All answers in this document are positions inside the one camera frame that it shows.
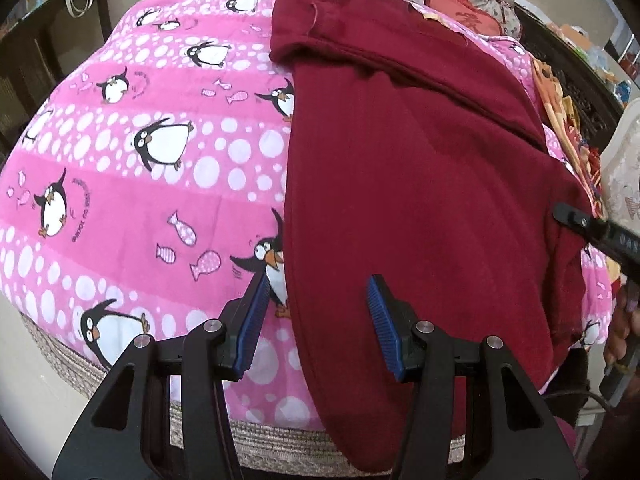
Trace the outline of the person's right hand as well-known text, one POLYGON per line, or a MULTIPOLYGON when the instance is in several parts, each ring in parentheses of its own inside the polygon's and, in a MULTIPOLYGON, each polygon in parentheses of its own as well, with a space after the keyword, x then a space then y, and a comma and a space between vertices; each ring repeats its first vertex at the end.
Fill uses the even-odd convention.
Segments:
POLYGON ((603 357, 606 365, 623 359, 631 336, 639 336, 639 286, 626 281, 616 296, 603 357))

